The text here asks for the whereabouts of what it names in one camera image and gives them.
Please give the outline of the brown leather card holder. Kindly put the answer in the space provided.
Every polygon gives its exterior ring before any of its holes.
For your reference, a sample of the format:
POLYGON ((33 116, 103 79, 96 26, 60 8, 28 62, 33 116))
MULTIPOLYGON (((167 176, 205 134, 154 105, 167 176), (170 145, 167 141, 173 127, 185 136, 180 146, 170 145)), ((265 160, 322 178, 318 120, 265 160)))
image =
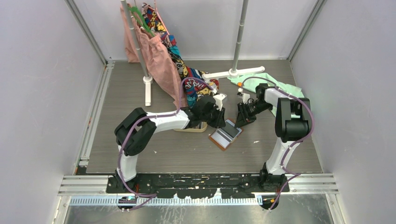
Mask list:
POLYGON ((225 132, 221 130, 221 128, 217 128, 212 134, 208 136, 209 140, 214 143, 220 150, 226 151, 237 138, 231 138, 228 136, 225 132))

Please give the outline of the dark credit card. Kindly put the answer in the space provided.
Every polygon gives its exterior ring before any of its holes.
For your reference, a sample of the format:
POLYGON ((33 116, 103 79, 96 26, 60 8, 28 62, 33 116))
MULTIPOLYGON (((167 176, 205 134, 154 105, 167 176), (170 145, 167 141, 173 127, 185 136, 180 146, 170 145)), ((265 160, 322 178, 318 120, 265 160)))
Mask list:
POLYGON ((239 136, 242 132, 240 128, 235 127, 234 123, 231 120, 226 120, 225 124, 226 125, 222 127, 221 130, 231 138, 237 138, 237 136, 239 136))

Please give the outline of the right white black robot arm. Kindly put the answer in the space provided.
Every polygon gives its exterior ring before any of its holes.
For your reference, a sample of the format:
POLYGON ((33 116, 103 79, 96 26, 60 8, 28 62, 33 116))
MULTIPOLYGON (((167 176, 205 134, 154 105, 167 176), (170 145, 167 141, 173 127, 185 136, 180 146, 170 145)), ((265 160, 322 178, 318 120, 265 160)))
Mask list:
POLYGON ((270 109, 276 109, 275 133, 276 144, 270 158, 260 170, 258 186, 267 192, 280 190, 287 182, 286 167, 290 157, 299 144, 306 139, 313 129, 310 101, 287 94, 277 86, 259 84, 256 99, 238 89, 242 98, 238 103, 235 127, 243 127, 256 121, 256 115, 270 109))

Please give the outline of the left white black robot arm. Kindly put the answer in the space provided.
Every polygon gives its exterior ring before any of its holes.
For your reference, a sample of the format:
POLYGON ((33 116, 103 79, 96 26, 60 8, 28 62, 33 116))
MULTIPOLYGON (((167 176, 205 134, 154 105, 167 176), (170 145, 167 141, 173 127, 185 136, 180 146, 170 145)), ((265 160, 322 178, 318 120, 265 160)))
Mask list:
POLYGON ((119 148, 117 165, 118 187, 126 193, 136 187, 136 166, 151 137, 158 132, 189 129, 205 122, 214 128, 224 127, 226 94, 203 96, 193 107, 182 107, 172 112, 151 113, 141 107, 134 109, 114 131, 119 148))

